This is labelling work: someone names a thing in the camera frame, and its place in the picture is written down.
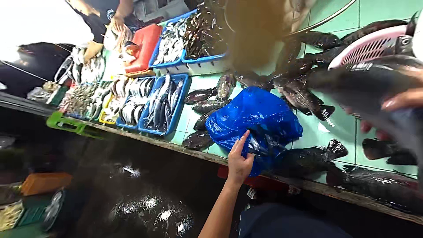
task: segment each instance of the plastic basket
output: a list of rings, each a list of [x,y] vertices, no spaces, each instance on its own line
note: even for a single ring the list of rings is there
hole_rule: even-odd
[[[385,50],[384,44],[405,34],[406,25],[394,26],[368,34],[349,45],[329,64],[328,69],[345,64],[356,64],[380,57]]]
[[[181,18],[187,18],[189,17],[191,14],[197,12],[197,9],[192,10],[188,13],[185,13],[181,16],[175,17],[173,19],[170,19],[166,22],[166,25],[169,22],[177,22],[179,21],[179,19]],[[163,26],[163,31],[162,34],[166,31],[166,25]],[[158,69],[162,74],[179,74],[179,73],[187,73],[188,72],[188,68],[184,65],[184,63],[182,63],[182,56],[184,55],[184,51],[182,51],[181,56],[179,56],[179,58],[174,61],[174,62],[169,62],[169,63],[162,63],[162,64],[154,64],[154,62],[156,61],[157,55],[159,54],[159,45],[160,42],[162,41],[162,38],[159,39],[159,41],[157,42],[156,48],[154,49],[153,55],[150,58],[150,62],[148,64],[148,66],[150,68],[155,68]]]
[[[166,132],[161,132],[161,131],[146,129],[148,109],[150,107],[149,103],[146,104],[143,112],[141,113],[141,118],[140,118],[140,121],[138,123],[138,130],[148,132],[148,133],[151,133],[151,134],[155,134],[155,135],[166,136],[166,135],[172,133],[176,129],[178,119],[181,115],[182,108],[184,107],[183,98],[184,98],[184,95],[186,94],[186,92],[188,91],[188,86],[189,86],[188,74],[170,75],[170,78],[175,80],[176,85],[181,80],[184,81],[184,84],[182,85],[182,90],[181,90],[181,93],[179,94],[179,98],[178,98],[178,101],[176,103],[176,107],[175,107],[175,111],[173,112],[172,119],[170,120],[170,124],[168,125],[168,130]],[[165,76],[161,76],[161,77],[157,78],[157,80],[154,82],[154,87],[151,90],[151,92],[153,92],[156,88],[159,88],[164,80],[165,80]]]

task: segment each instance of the white plastic basket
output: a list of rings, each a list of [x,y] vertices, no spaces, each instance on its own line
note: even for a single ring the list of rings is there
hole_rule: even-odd
[[[391,39],[405,35],[407,25],[394,26],[370,33],[349,45],[329,64],[328,69],[356,64],[380,57],[384,44]]]

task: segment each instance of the hand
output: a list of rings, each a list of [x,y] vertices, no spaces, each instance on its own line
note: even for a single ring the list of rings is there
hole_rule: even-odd
[[[117,32],[122,32],[125,30],[124,24],[124,18],[116,14],[110,20],[110,26],[112,26]]]
[[[249,134],[250,130],[247,130],[242,135],[241,139],[235,142],[228,156],[229,174],[226,181],[236,187],[241,187],[242,183],[248,177],[251,172],[251,168],[253,167],[254,155],[247,154],[247,158],[244,158],[241,155],[245,140]]]

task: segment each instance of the plastic bag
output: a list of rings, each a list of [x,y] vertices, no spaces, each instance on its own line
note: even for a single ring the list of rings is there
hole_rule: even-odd
[[[250,176],[271,170],[273,159],[284,146],[302,136],[302,126],[288,105],[276,95],[253,86],[242,90],[229,104],[210,115],[206,128],[213,141],[227,151],[247,129],[251,131],[242,156],[246,157],[249,151],[251,136],[264,153],[256,154]]]

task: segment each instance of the dark fish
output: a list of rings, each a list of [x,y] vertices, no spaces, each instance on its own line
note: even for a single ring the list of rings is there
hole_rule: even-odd
[[[343,166],[342,187],[369,196],[401,211],[423,214],[422,194],[417,180],[396,173]]]
[[[335,59],[336,56],[341,54],[341,52],[346,48],[347,46],[338,46],[329,50],[325,50],[320,53],[312,54],[307,53],[304,55],[304,58],[310,58],[315,65],[325,65],[329,66],[330,62],[332,62],[333,59]]]
[[[289,149],[282,152],[280,159],[276,160],[275,172],[288,177],[304,177],[323,171],[339,175],[342,171],[330,161],[347,155],[348,150],[336,139],[329,141],[327,147]]]
[[[301,50],[301,42],[297,39],[289,39],[284,42],[284,46],[276,61],[276,71],[287,68],[287,65],[295,60]]]
[[[308,77],[307,85],[351,108],[372,125],[388,131],[403,148],[410,149],[418,161],[419,180],[423,181],[423,110],[381,109],[381,103],[386,99],[408,89],[423,87],[421,80],[396,70],[401,68],[421,70],[423,62],[410,56],[387,56],[327,72],[317,72]]]
[[[200,101],[192,105],[192,109],[197,113],[206,114],[213,109],[217,109],[217,108],[221,108],[225,106],[230,101],[231,99],[225,100],[225,101],[218,101],[218,100]]]
[[[279,93],[298,110],[307,116],[314,114],[319,120],[326,121],[335,111],[334,106],[323,105],[323,101],[307,90],[297,81],[275,80],[275,86]]]
[[[361,37],[368,35],[370,33],[373,33],[375,31],[385,29],[388,27],[406,25],[406,24],[407,22],[401,21],[401,20],[386,20],[386,21],[380,21],[380,22],[373,22],[359,30],[356,30],[355,32],[352,32],[342,37],[341,42],[342,44],[349,45],[353,43],[354,41],[360,39]]]
[[[332,49],[340,45],[341,41],[337,36],[331,33],[319,31],[307,31],[298,36],[301,42],[312,45],[322,50]]]
[[[217,95],[216,100],[224,101],[229,98],[231,91],[236,86],[236,80],[233,74],[222,75],[217,82]]]
[[[194,130],[205,130],[206,129],[206,121],[207,121],[207,118],[209,118],[209,116],[213,113],[213,112],[215,112],[215,111],[217,111],[217,110],[219,110],[220,108],[216,108],[216,109],[213,109],[213,110],[211,110],[210,112],[208,112],[208,113],[206,113],[206,114],[204,114],[204,115],[202,115],[197,121],[196,121],[196,123],[195,123],[195,125],[194,125]]]
[[[271,79],[267,76],[259,76],[253,71],[235,71],[233,76],[243,87],[256,86],[266,91],[270,91],[273,88]]]
[[[204,101],[212,96],[213,89],[194,90],[185,97],[184,103],[191,105],[199,101]]]
[[[377,141],[366,138],[363,140],[363,151],[369,160],[390,157],[387,160],[388,164],[417,165],[414,155],[394,141]]]
[[[201,131],[198,130],[193,134],[189,135],[185,140],[182,142],[182,146],[188,149],[196,149],[201,150],[205,149],[209,146],[214,144],[213,140],[211,139],[208,131]]]

